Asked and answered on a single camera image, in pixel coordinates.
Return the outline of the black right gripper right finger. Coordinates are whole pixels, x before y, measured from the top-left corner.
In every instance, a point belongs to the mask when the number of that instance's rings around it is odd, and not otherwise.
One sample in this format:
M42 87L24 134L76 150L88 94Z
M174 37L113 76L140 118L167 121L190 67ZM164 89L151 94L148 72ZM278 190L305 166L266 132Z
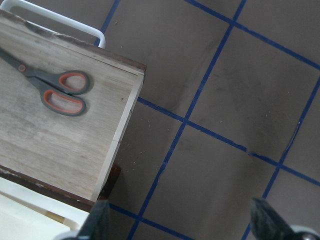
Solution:
M293 229L264 198L253 198L250 204L250 227L256 240L283 240Z

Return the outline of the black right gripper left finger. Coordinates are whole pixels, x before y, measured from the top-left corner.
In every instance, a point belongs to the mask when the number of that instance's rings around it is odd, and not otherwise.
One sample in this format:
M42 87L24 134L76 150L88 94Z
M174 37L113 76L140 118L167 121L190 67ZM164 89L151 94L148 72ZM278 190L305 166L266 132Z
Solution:
M92 207L83 226L76 235L77 240L108 240L110 237L110 204L98 200Z

